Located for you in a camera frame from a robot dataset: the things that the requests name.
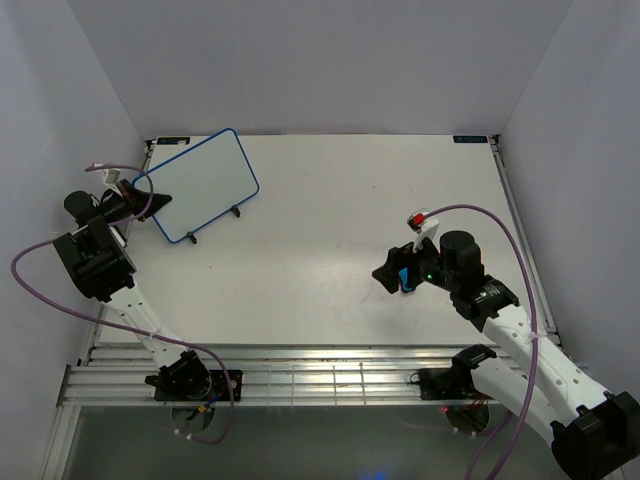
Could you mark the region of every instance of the white cable connector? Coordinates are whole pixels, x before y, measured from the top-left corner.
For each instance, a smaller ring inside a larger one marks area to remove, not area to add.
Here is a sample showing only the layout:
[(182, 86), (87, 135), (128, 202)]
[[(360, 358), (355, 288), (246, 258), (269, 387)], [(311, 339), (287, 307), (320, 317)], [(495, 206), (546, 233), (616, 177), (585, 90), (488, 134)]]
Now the white cable connector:
[(413, 212), (407, 219), (409, 226), (413, 225), (411, 229), (418, 234), (413, 241), (413, 253), (416, 253), (422, 248), (422, 240), (426, 237), (433, 240), (433, 237), (435, 237), (436, 231), (440, 226), (440, 221), (435, 217), (430, 217), (425, 220), (424, 217), (428, 214), (429, 210), (423, 208)]
[[(176, 429), (173, 431), (173, 433), (174, 433), (174, 434), (176, 434), (176, 435), (182, 435), (182, 432), (180, 431), (180, 429), (179, 429), (179, 428), (176, 428)], [(190, 433), (189, 435), (185, 435), (185, 436), (184, 436), (184, 438), (186, 438), (186, 439), (187, 439), (187, 440), (189, 440), (189, 441), (191, 441), (191, 437), (192, 437), (192, 434), (191, 434), (191, 433)]]
[[(92, 164), (92, 166), (93, 167), (104, 167), (105, 164), (104, 163), (94, 163), (94, 164)], [(120, 170), (119, 168), (107, 168), (105, 170), (99, 170), (99, 172), (100, 172), (100, 176), (102, 177), (102, 183), (109, 190), (113, 190), (115, 193), (120, 195), (120, 190), (118, 190), (118, 187), (116, 186), (116, 184), (118, 183), (118, 180), (120, 180), (120, 174), (122, 173), (122, 170)]]

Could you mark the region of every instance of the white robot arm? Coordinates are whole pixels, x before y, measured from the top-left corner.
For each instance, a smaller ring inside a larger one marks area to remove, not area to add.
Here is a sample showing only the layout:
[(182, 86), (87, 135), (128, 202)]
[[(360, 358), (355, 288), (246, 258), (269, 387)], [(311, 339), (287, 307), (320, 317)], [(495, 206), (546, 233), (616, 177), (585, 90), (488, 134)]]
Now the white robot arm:
[[(528, 372), (537, 338), (538, 360), (526, 422), (550, 445), (573, 479), (598, 479), (640, 454), (640, 405), (627, 392), (609, 392), (578, 368), (544, 333), (534, 334), (526, 310), (502, 282), (486, 275), (480, 247), (467, 232), (447, 232), (433, 244), (437, 221), (428, 212), (411, 215), (414, 242), (389, 250), (373, 271), (389, 293), (408, 293), (421, 283), (447, 290), (456, 311), (502, 347)], [(484, 345), (468, 347), (452, 361), (440, 385), (481, 392), (518, 415), (529, 380)], [(421, 382), (430, 379), (420, 375)]]
[(131, 214), (140, 215), (144, 208), (145, 216), (153, 215), (171, 197), (156, 193), (148, 208), (148, 193), (135, 189), (126, 180), (119, 181), (116, 188), (121, 195), (109, 192), (110, 196), (99, 204), (86, 192), (67, 196), (64, 207), (80, 228), (58, 237), (53, 246), (85, 297), (115, 310), (125, 325), (151, 332), (149, 336), (137, 335), (159, 369), (158, 375), (145, 379), (146, 383), (155, 386), (165, 398), (208, 400), (213, 395), (211, 374), (195, 350), (154, 338), (161, 335), (179, 340), (162, 325), (140, 292), (134, 277), (135, 265), (125, 252), (124, 237), (116, 227), (120, 220)]

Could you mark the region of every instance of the red object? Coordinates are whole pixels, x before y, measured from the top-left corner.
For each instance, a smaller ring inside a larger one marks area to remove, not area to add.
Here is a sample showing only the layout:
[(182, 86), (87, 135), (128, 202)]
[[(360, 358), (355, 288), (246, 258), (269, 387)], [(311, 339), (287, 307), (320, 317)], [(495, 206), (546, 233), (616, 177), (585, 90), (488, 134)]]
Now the red object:
[(422, 225), (422, 222), (424, 222), (424, 215), (422, 213), (419, 213), (415, 217), (413, 217), (413, 224), (416, 227)]

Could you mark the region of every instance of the gray wall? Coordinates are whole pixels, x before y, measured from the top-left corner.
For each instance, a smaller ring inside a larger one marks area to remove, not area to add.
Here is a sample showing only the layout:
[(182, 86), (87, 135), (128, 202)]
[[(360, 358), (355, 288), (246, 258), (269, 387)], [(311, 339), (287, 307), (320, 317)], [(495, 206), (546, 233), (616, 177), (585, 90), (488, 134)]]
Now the gray wall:
[(496, 133), (570, 0), (69, 0), (140, 135)]
[[(490, 428), (505, 411), (491, 407)], [(227, 414), (218, 407), (205, 435), (215, 436)], [(483, 441), (454, 435), (435, 405), (243, 408), (233, 433), (214, 448), (154, 428), (166, 426), (170, 415), (166, 407), (83, 408), (65, 480), (209, 479), (212, 465), (216, 478), (241, 480), (462, 480)], [(487, 448), (474, 479), (486, 478), (509, 437), (505, 431)], [(527, 427), (498, 478), (567, 476)]]
[[(66, 363), (86, 325), (23, 292), (9, 274), (22, 248), (73, 228), (62, 209), (82, 168), (134, 161), (142, 144), (64, 0), (0, 2), (0, 476), (37, 477)], [(52, 249), (23, 262), (33, 284), (89, 311)]]
[[(576, 1), (504, 131), (508, 176), (563, 341), (640, 397), (640, 4)], [(640, 478), (640, 465), (628, 470)]]

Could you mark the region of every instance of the white table surface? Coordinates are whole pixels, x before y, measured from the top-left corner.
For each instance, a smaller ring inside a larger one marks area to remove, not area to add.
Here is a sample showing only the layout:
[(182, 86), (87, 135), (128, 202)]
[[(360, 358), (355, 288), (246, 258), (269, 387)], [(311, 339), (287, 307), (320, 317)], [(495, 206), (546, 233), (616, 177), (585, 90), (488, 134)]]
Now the white table surface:
[[(485, 207), (515, 233), (488, 144), (446, 136), (245, 136), (260, 193), (169, 244), (154, 222), (127, 247), (136, 281), (178, 336), (206, 344), (464, 345), (490, 343), (429, 285), (389, 295), (371, 277), (387, 250), (413, 239), (411, 212), (453, 203)], [(479, 213), (439, 216), (438, 236), (472, 233), (487, 272), (526, 304), (513, 252)], [(119, 317), (108, 313), (109, 320)], [(101, 344), (137, 343), (106, 328)]]

